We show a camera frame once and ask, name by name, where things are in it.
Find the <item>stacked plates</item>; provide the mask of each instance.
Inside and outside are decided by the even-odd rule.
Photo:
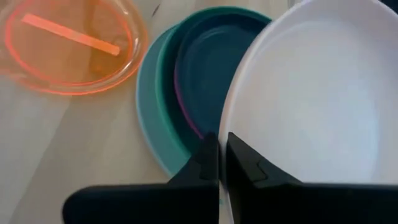
[[[138,74],[141,128],[158,161],[176,174],[206,133],[218,132],[236,68],[270,22],[238,7],[197,12],[154,41]]]

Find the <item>dark teal bowl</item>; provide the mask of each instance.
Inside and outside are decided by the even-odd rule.
[[[174,88],[196,134],[218,134],[224,101],[235,71],[270,19],[240,8],[219,7],[192,16],[175,63]]]

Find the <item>orange translucent bowl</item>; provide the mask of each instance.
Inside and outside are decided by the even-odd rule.
[[[112,88],[137,70],[147,48],[144,22],[130,0],[13,1],[0,20],[0,66],[48,93]]]

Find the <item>teal plate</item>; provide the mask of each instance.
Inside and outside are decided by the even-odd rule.
[[[190,151],[181,142],[175,127],[167,120],[164,97],[155,85],[159,52],[174,28],[159,36],[149,47],[137,76],[136,107],[139,124],[153,155],[168,175],[176,174],[188,161]]]

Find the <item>orange plastic strip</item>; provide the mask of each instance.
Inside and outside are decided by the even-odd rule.
[[[107,43],[103,40],[98,40],[94,37],[90,37],[88,35],[79,33],[77,31],[74,31],[72,29],[69,29],[67,27],[58,25],[54,22],[48,21],[46,19],[40,18],[38,16],[35,16],[33,14],[26,14],[22,18],[22,22],[25,22],[27,24],[30,24],[34,27],[47,30],[53,34],[57,34],[61,37],[65,37],[70,40],[74,40],[76,42],[79,42],[81,44],[85,44],[89,47],[102,50],[104,52],[107,52],[111,55],[118,56],[120,53],[120,48],[118,46],[115,46],[113,44]]]

